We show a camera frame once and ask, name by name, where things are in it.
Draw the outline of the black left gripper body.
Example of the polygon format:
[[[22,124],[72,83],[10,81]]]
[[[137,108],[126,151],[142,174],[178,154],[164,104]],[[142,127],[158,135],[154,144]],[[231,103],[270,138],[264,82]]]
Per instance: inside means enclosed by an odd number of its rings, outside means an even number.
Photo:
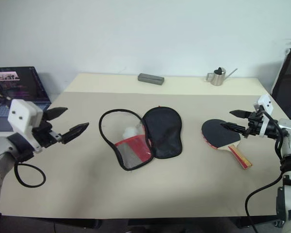
[[[61,135],[52,130],[52,124],[49,122],[58,116],[54,112],[44,112],[39,126],[33,128],[32,134],[41,147],[48,148],[61,142]]]

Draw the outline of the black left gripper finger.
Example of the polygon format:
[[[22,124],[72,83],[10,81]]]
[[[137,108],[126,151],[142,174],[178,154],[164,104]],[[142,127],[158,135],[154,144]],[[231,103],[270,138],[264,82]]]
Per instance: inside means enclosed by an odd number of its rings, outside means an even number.
[[[62,144],[67,144],[68,142],[80,136],[87,129],[88,126],[89,122],[86,122],[78,124],[73,128],[69,129],[68,132],[62,134]]]
[[[52,109],[48,109],[46,110],[46,120],[51,121],[53,119],[56,119],[67,110],[68,108],[66,107],[55,107]]]

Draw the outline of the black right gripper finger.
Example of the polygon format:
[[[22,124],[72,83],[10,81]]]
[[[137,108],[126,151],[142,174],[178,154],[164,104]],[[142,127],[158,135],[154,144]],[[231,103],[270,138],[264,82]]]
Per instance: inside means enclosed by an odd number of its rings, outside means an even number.
[[[249,118],[251,115],[251,112],[244,110],[233,110],[230,111],[229,113],[238,118]]]
[[[221,122],[220,125],[229,131],[233,131],[241,135],[246,135],[246,128],[244,126],[240,126],[231,122]]]

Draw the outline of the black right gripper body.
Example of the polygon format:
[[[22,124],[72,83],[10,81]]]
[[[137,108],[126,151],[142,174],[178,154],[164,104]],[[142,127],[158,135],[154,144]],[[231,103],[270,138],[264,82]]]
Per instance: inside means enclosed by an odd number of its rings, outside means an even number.
[[[242,134],[245,138],[247,138],[249,135],[255,136],[260,133],[261,126],[263,124],[262,111],[258,112],[245,111],[243,114],[243,118],[248,119],[248,128]]]

